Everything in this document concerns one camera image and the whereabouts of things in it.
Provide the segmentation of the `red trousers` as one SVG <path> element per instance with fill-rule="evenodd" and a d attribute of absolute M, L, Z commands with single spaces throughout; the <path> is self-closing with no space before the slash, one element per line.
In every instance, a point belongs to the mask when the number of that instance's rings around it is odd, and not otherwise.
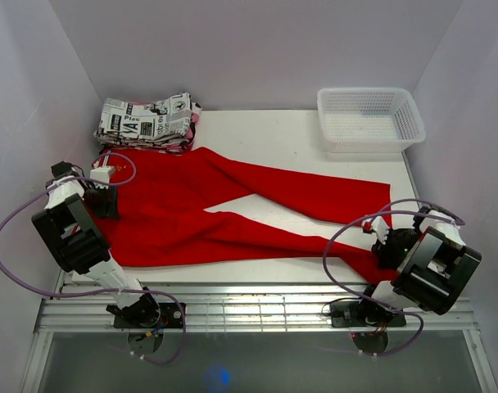
<path fill-rule="evenodd" d="M 328 255 L 367 282 L 393 279 L 371 252 L 302 236 L 220 211 L 253 194 L 318 221 L 347 224 L 390 201 L 385 183 L 308 174 L 239 162 L 200 147 L 181 156 L 123 150 L 110 158 L 119 219 L 97 226 L 124 267 L 154 268 Z"/>

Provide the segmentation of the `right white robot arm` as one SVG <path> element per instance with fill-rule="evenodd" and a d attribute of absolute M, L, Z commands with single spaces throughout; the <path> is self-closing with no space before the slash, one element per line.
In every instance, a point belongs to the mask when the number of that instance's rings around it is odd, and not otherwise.
<path fill-rule="evenodd" d="M 392 280 L 370 285 L 357 304 L 367 325 L 389 324 L 394 309 L 418 307 L 443 315 L 454 305 L 482 262 L 482 255 L 460 236 L 460 219 L 437 206 L 424 206 L 410 228 L 390 228 L 382 217 L 363 224 L 377 241 L 372 252 L 380 269 L 392 269 Z"/>

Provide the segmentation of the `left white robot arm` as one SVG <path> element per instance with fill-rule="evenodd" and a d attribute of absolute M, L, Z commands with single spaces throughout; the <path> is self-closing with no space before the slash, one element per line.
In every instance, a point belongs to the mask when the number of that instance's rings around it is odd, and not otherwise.
<path fill-rule="evenodd" d="M 118 219 L 117 187 L 111 186 L 114 169 L 83 170 L 61 161 L 51 167 L 46 183 L 48 203 L 31 220 L 54 260 L 67 273 L 76 272 L 104 289 L 115 300 L 108 312 L 135 327 L 151 328 L 161 321 L 161 308 L 140 282 L 128 276 L 112 258 L 111 246 L 94 221 Z"/>

